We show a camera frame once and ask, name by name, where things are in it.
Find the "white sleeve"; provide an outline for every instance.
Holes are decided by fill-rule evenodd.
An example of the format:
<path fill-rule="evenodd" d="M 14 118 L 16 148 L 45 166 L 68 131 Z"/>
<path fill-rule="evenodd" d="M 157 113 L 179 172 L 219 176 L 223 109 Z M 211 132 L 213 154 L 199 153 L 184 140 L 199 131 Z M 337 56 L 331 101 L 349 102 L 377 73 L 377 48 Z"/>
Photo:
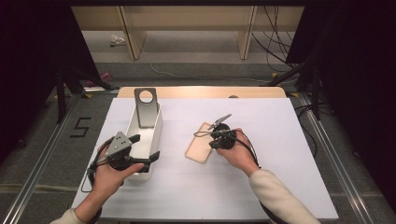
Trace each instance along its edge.
<path fill-rule="evenodd" d="M 260 202 L 283 221 L 290 224 L 319 223 L 272 172 L 267 170 L 253 172 L 249 177 L 249 184 Z"/>
<path fill-rule="evenodd" d="M 76 216 L 74 209 L 70 208 L 64 212 L 64 215 L 56 220 L 53 220 L 50 224 L 84 224 Z"/>

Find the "wrist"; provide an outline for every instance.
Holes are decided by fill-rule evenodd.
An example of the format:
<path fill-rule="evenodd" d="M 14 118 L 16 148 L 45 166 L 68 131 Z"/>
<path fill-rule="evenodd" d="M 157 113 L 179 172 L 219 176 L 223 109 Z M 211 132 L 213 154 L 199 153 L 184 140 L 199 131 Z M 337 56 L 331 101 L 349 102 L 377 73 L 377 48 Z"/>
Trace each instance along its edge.
<path fill-rule="evenodd" d="M 241 170 L 247 175 L 250 176 L 253 172 L 260 170 L 260 167 L 252 162 L 252 163 L 247 163 L 246 165 L 244 165 Z"/>
<path fill-rule="evenodd" d="M 75 208 L 74 211 L 76 216 L 82 222 L 87 223 L 91 221 L 108 198 L 109 196 L 106 196 L 101 192 L 95 190 L 91 191 L 81 204 Z"/>

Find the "gray carpet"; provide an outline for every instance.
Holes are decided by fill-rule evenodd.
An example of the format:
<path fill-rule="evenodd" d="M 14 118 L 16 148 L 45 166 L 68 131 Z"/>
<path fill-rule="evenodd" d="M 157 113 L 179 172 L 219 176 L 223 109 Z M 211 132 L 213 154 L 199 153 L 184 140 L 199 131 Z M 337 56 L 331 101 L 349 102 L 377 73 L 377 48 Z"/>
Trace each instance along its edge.
<path fill-rule="evenodd" d="M 271 80 L 271 68 L 265 64 L 189 64 L 189 63 L 155 63 L 154 67 L 162 72 L 177 76 L 154 72 L 149 63 L 98 63 L 100 73 L 111 72 L 113 79 L 108 83 L 114 86 L 178 86 L 178 85 L 209 85 L 209 86 L 258 86 L 262 84 L 255 80 L 229 80 L 224 78 L 243 78 Z M 277 69 L 287 70 L 285 65 Z M 292 91 L 292 83 L 283 85 L 287 91 Z M 48 98 L 48 108 L 43 108 L 29 133 L 25 136 L 26 148 L 15 148 L 5 162 L 0 166 L 0 216 L 3 218 L 8 208 L 19 192 L 24 180 L 30 174 L 42 149 L 47 144 L 57 119 L 57 105 L 53 94 Z M 95 94 L 92 98 L 81 98 L 73 110 L 62 138 L 55 148 L 51 159 L 41 176 L 35 192 L 27 204 L 20 223 L 49 223 L 59 217 L 73 202 L 79 182 L 92 154 L 92 149 L 99 135 L 106 112 L 115 94 Z M 294 107 L 301 105 L 300 99 L 290 98 Z M 348 141 L 336 116 L 331 115 L 329 107 L 320 109 L 322 124 L 330 136 L 337 153 L 342 158 L 353 183 L 359 190 L 373 216 L 375 223 L 396 223 L 396 216 L 390 210 L 386 200 L 377 189 L 374 181 L 368 175 L 359 158 L 353 156 L 353 146 Z M 81 121 L 81 125 L 89 127 L 85 137 L 71 137 L 83 134 L 83 130 L 75 130 L 79 118 L 90 118 Z M 315 158 L 323 176 L 327 190 L 337 208 L 339 220 L 324 223 L 359 223 L 349 201 L 315 136 L 310 121 L 306 115 L 301 118 L 305 128 L 314 135 L 318 144 Z M 309 146 L 314 151 L 314 141 L 307 135 Z M 99 223 L 118 223 L 117 221 L 100 221 Z"/>

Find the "table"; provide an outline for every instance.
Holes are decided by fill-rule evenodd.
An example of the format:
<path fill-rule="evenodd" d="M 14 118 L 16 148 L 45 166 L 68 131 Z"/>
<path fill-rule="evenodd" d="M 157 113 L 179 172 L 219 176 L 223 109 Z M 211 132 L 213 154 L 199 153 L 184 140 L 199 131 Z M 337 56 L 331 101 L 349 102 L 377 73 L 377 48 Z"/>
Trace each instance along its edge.
<path fill-rule="evenodd" d="M 133 89 L 122 88 L 119 98 L 114 99 L 96 147 L 116 131 L 126 131 L 134 110 L 134 98 L 127 96 L 132 96 Z M 148 181 L 125 181 L 104 205 L 102 218 L 182 222 L 267 220 L 246 176 L 221 156 L 212 153 L 204 165 L 184 157 L 200 124 L 227 113 L 233 114 L 227 124 L 243 128 L 256 148 L 263 169 L 273 171 L 317 218 L 338 218 L 290 100 L 282 89 L 160 87 L 157 90 L 163 112 L 161 157 L 154 163 Z M 224 98 L 230 95 L 239 99 Z M 84 178 L 81 187 L 90 188 Z M 79 190 L 72 207 L 85 196 Z"/>

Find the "hand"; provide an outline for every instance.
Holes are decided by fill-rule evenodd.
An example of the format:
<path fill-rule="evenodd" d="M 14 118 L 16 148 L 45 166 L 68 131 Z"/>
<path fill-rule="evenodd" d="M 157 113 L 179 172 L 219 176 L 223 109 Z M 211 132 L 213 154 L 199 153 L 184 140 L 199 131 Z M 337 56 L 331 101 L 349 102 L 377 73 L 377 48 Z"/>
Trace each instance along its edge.
<path fill-rule="evenodd" d="M 241 129 L 236 129 L 236 138 L 250 146 L 246 137 L 242 134 Z M 247 176 L 250 176 L 259 166 L 254 162 L 250 152 L 239 142 L 235 142 L 230 149 L 218 148 L 217 152 L 223 156 L 232 166 L 242 170 Z"/>
<path fill-rule="evenodd" d="M 105 156 L 107 149 L 108 146 L 102 151 L 100 157 Z M 138 172 L 143 166 L 143 163 L 137 163 L 123 171 L 118 171 L 113 169 L 109 164 L 99 165 L 96 169 L 92 191 L 74 210 L 76 216 L 82 222 L 89 222 L 107 199 L 119 189 L 122 181 L 126 177 Z"/>
<path fill-rule="evenodd" d="M 104 157 L 108 146 L 102 151 L 100 158 Z M 134 164 L 123 171 L 113 169 L 109 164 L 99 165 L 96 169 L 95 182 L 92 191 L 101 192 L 110 197 L 119 189 L 122 181 L 144 167 L 143 163 Z"/>

